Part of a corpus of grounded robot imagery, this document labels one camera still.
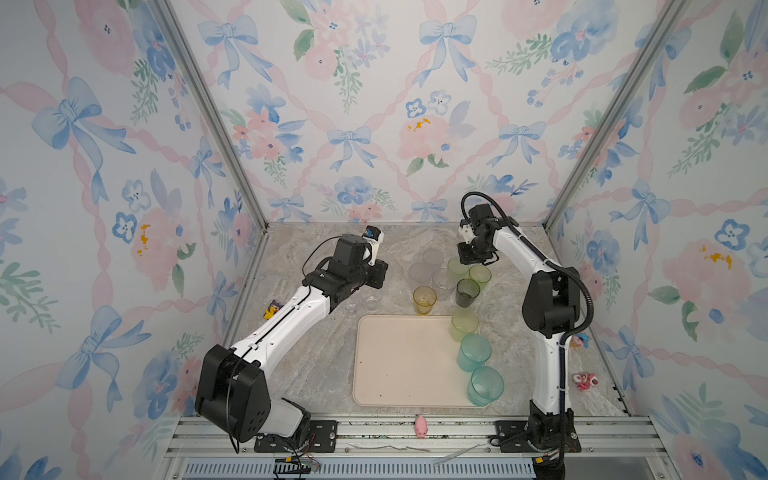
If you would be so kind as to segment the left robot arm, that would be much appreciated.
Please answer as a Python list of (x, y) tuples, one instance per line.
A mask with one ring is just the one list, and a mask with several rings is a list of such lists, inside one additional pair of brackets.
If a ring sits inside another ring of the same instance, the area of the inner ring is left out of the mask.
[(333, 255), (304, 276), (271, 319), (229, 347), (214, 345), (203, 359), (195, 412), (235, 445), (271, 435), (302, 447), (310, 435), (311, 414), (270, 394), (268, 379), (289, 350), (342, 302), (363, 287), (383, 286), (388, 269), (378, 258), (383, 237), (374, 226), (361, 235), (337, 237)]

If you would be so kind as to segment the small clear glass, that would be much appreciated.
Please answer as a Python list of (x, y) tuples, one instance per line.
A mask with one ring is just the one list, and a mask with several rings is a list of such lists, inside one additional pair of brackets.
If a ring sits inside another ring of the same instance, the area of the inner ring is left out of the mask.
[(368, 313), (375, 313), (381, 303), (383, 295), (379, 291), (371, 291), (365, 294), (362, 306)]

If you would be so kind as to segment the dimpled light green cup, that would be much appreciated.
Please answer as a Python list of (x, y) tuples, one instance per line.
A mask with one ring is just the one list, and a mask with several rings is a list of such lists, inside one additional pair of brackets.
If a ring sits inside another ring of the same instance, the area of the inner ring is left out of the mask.
[(451, 258), (447, 264), (450, 281), (458, 283), (461, 279), (466, 278), (470, 268), (471, 266), (463, 264), (459, 257)]

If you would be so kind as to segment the smooth green plastic cup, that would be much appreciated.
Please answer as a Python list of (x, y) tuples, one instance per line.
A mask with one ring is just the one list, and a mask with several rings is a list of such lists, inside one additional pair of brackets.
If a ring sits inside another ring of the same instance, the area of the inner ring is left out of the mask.
[(493, 278), (491, 270), (484, 265), (473, 265), (468, 272), (469, 278), (478, 284), (480, 290), (485, 289)]

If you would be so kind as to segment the dimpled yellow-green plastic cup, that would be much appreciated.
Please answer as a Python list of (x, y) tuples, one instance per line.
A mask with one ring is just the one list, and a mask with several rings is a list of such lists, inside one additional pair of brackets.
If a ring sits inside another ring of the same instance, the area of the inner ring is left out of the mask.
[(451, 315), (450, 336), (456, 342), (461, 342), (465, 336), (475, 333), (478, 327), (479, 318), (469, 308), (457, 308)]

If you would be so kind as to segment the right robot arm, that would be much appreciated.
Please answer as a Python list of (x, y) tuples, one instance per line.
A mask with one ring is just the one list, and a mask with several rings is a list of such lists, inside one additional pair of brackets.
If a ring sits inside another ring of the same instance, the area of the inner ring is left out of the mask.
[(465, 265), (489, 265), (502, 256), (528, 277), (522, 318), (533, 333), (536, 376), (527, 442), (536, 451), (579, 452), (568, 391), (570, 339), (590, 326), (594, 302), (574, 268), (549, 258), (494, 201), (461, 208), (458, 244)]

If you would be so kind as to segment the dimpled teal plastic cup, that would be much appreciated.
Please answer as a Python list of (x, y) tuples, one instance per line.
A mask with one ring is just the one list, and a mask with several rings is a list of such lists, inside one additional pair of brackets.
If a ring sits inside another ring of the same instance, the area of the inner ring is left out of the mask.
[(485, 407), (498, 400), (505, 390), (502, 375), (494, 368), (475, 369), (467, 384), (467, 398), (475, 406)]

